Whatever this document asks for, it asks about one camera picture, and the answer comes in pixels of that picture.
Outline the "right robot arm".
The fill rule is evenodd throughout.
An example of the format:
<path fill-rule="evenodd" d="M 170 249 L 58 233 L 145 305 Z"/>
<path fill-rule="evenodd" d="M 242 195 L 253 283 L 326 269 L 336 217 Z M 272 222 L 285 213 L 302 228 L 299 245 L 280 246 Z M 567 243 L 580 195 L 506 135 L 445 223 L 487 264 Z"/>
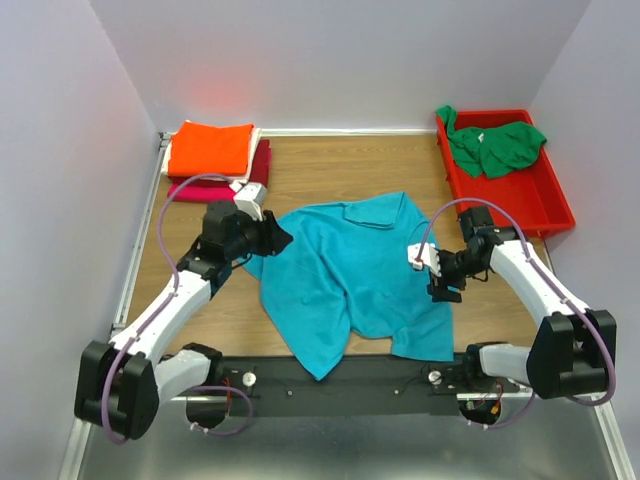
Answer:
<path fill-rule="evenodd" d="M 503 208 L 480 198 L 467 201 L 470 208 L 458 216 L 464 249 L 451 252 L 423 238 L 408 247 L 409 264 L 428 271 L 427 292 L 435 302 L 458 303 L 467 280 L 497 274 L 525 306 L 537 332 L 530 347 L 469 346 L 459 370 L 462 384 L 480 392 L 496 378 L 507 378 L 541 399 L 565 397 L 585 406 L 611 400 L 617 387 L 613 316 L 573 295 L 542 263 L 515 219 L 497 226 L 491 214 L 503 214 Z"/>

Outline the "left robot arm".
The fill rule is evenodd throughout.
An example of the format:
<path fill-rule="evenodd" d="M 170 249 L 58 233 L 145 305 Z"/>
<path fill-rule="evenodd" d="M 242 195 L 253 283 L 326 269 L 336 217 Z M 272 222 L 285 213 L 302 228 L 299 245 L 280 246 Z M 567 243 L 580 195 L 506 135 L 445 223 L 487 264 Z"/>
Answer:
<path fill-rule="evenodd" d="M 79 364 L 74 414 L 103 428 L 116 445 L 142 437 L 161 404 L 185 391 L 229 391 L 222 355 L 200 344 L 163 357 L 173 338 L 231 276 L 252 257 L 276 256 L 292 242 L 274 213 L 251 202 L 207 206 L 200 234 L 171 262 L 171 278 L 128 327 L 106 342 L 92 341 Z"/>

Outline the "teal blue t shirt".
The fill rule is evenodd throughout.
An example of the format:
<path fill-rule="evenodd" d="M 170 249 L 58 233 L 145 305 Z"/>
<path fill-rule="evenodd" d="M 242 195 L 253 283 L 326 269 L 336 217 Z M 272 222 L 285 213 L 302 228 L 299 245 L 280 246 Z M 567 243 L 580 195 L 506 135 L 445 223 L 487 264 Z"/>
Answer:
<path fill-rule="evenodd" d="M 278 221 L 292 235 L 285 250 L 253 257 L 246 271 L 261 304 L 299 363 L 316 380 L 341 361 L 351 334 L 388 338 L 395 356 L 449 362 L 453 313 L 435 303 L 429 275 L 407 249 L 427 217 L 405 192 L 294 210 Z"/>

